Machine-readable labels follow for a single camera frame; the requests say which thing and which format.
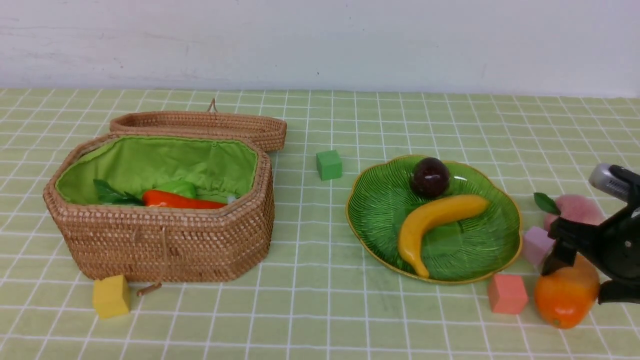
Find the banana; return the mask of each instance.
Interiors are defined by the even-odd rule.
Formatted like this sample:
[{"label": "banana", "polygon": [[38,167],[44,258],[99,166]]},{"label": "banana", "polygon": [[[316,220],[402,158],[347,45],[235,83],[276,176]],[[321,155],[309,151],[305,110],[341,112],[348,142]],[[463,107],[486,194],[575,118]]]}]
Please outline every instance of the banana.
[{"label": "banana", "polygon": [[453,195],[420,206],[406,217],[400,228],[400,257],[413,267],[418,276],[428,279],[429,270],[421,258],[424,234],[450,222],[476,217],[488,207],[489,201],[478,195]]}]

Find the green fabric lining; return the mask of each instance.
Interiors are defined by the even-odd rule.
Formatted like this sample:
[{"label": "green fabric lining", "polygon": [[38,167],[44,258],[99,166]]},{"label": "green fabric lining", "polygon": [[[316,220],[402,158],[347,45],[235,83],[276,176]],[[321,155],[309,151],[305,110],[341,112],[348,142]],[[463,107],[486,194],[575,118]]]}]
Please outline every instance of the green fabric lining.
[{"label": "green fabric lining", "polygon": [[122,136],[85,154],[56,182],[67,202],[100,204],[93,179],[119,192],[141,197],[174,180],[196,186],[199,199],[227,203],[248,193],[258,154],[237,140],[201,140],[169,136]]}]

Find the orange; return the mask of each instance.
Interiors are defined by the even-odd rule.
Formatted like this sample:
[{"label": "orange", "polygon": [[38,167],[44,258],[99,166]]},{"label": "orange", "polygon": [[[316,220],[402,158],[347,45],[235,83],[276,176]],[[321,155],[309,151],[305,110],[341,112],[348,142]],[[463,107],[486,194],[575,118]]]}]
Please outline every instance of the orange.
[{"label": "orange", "polygon": [[589,314],[599,291],[595,266],[578,254],[573,266],[539,277],[533,296],[544,321],[558,329],[571,329]]}]

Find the leaf-shaped plate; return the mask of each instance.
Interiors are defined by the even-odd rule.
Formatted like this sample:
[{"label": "leaf-shaped plate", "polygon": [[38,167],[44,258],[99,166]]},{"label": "leaf-shaped plate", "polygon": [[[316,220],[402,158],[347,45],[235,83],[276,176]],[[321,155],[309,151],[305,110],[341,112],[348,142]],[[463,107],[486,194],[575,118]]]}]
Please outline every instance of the leaf-shaped plate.
[{"label": "leaf-shaped plate", "polygon": [[395,158],[364,170],[346,204],[351,230],[367,252],[386,267],[426,282],[463,284],[483,280],[512,264],[522,249],[522,219],[515,202],[473,167],[443,161],[451,173],[442,196],[477,194],[491,204],[481,215],[437,227],[425,234],[422,260],[429,279],[418,277],[397,251],[397,234],[406,216],[429,200],[409,187],[421,155]]}]

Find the carrot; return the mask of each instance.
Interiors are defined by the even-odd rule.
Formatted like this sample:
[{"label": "carrot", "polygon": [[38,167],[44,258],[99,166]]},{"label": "carrot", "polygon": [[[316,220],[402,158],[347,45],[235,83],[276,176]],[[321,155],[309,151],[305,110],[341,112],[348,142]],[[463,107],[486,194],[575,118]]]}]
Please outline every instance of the carrot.
[{"label": "carrot", "polygon": [[221,202],[190,199],[161,190],[147,190],[142,195],[145,206],[155,208],[179,208],[179,209],[220,209],[226,204]]}]

